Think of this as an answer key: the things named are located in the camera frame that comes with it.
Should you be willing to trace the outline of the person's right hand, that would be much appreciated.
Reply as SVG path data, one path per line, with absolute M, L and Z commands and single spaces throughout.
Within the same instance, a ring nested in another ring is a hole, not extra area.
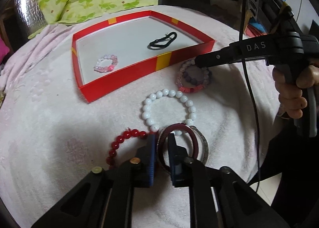
M 279 92 L 279 102 L 283 104 L 289 117 L 300 119 L 302 109 L 306 108 L 307 101 L 303 97 L 302 89 L 318 87 L 318 59 L 313 60 L 309 67 L 298 77 L 296 84 L 286 82 L 284 73 L 278 68 L 273 69 L 275 88 Z

